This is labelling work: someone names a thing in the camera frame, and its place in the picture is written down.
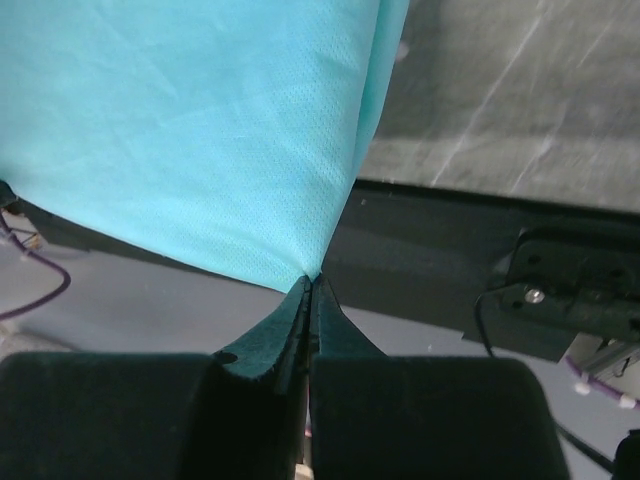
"black metal bracket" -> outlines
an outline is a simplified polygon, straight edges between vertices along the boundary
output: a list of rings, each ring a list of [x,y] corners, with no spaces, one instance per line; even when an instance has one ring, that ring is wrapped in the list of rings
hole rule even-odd
[[[622,239],[523,235],[506,287],[493,293],[513,318],[640,341],[640,249]]]

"wire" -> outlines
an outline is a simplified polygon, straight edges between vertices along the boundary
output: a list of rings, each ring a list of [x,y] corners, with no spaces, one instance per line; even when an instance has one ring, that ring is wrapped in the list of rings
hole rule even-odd
[[[61,266],[53,263],[50,260],[47,260],[46,258],[38,255],[36,252],[34,252],[33,250],[27,248],[25,245],[22,244],[22,242],[18,239],[18,237],[16,236],[15,232],[9,227],[9,225],[7,225],[7,222],[5,221],[4,217],[2,216],[2,213],[0,213],[0,229],[2,231],[4,231],[7,240],[9,240],[13,245],[15,245],[15,247],[21,252],[22,255],[28,256],[30,258],[33,258],[36,262],[46,266],[47,268],[50,268],[51,270],[57,272],[60,274],[60,276],[62,277],[62,283],[60,283],[60,285],[58,285],[58,287],[56,287],[55,290],[51,291],[50,293],[44,295],[42,298],[35,300],[31,303],[28,303],[27,305],[24,305],[22,307],[18,307],[15,308],[13,310],[9,310],[7,312],[2,312],[0,313],[0,322],[4,321],[4,320],[9,320],[11,318],[15,318],[19,315],[23,315],[25,313],[28,313],[32,310],[35,310],[38,307],[41,307],[43,305],[45,305],[46,303],[49,303],[51,300],[57,298],[59,295],[61,295],[67,288],[69,288],[69,285],[71,285],[71,275],[69,275],[69,272],[67,272],[64,268],[62,268]]]
[[[484,345],[484,349],[486,350],[487,355],[489,355],[491,358],[496,358],[496,355],[493,352],[493,345],[489,340],[489,335],[487,334],[487,329],[485,328],[484,320],[482,319],[482,301],[484,300],[485,295],[500,292],[505,288],[506,287],[497,288],[495,290],[490,290],[488,292],[480,294],[473,306],[473,318],[476,323],[476,328],[478,329],[478,334],[480,335],[480,339],[482,340],[482,344]],[[584,440],[576,437],[575,434],[573,434],[557,420],[554,419],[554,422],[560,436],[564,438],[569,444],[571,444],[576,450],[578,450],[600,468],[605,470],[607,473],[614,473],[614,463],[610,458],[593,448]]]
[[[627,359],[622,364],[622,368],[620,369],[620,371],[618,373],[614,373],[613,376],[616,378],[624,377],[624,374],[626,373],[627,368],[629,368],[630,365],[631,365],[631,357],[627,357]]]

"black panel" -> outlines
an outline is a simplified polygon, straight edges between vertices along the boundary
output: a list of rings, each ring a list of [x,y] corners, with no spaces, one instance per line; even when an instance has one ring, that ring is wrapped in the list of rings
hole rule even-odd
[[[22,208],[52,243],[202,272],[31,205]],[[343,305],[459,330],[478,340],[475,298],[504,282],[519,238],[537,230],[640,244],[640,221],[633,215],[358,181],[323,269]],[[485,309],[498,347],[558,360],[574,338],[571,332],[518,321],[497,302],[486,302]]]

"teal cloth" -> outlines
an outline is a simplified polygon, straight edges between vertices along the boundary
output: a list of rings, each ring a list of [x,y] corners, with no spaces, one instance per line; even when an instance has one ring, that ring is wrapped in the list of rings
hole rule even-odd
[[[4,0],[0,179],[286,291],[320,271],[408,0]]]

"black cable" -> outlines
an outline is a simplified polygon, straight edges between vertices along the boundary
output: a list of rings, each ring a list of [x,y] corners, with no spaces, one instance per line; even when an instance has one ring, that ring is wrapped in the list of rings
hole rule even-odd
[[[491,358],[496,358],[495,353],[493,352],[493,345],[491,345],[491,341],[489,340],[489,335],[487,334],[487,329],[485,328],[484,321],[482,320],[482,301],[485,295],[490,293],[496,293],[504,288],[498,288],[495,290],[490,290],[478,296],[476,302],[473,306],[473,317],[476,322],[476,328],[478,329],[478,334],[480,335],[480,339],[482,340],[482,344],[484,345],[484,349],[487,351],[487,355]],[[582,453],[589,460],[594,462],[600,468],[605,470],[607,473],[614,473],[614,463],[603,453],[599,452],[591,445],[586,443],[584,440],[576,437],[570,430],[562,425],[560,422],[554,419],[556,424],[556,429],[562,438],[564,438],[569,444],[571,444],[576,450]]]

